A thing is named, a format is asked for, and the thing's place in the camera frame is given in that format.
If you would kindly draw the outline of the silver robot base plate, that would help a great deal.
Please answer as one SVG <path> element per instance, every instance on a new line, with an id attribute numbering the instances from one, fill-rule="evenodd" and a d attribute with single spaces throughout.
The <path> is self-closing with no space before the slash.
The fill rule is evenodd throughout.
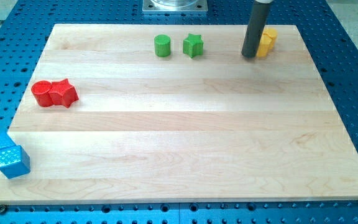
<path id="1" fill-rule="evenodd" d="M 143 0 L 143 12 L 206 12 L 207 0 Z"/>

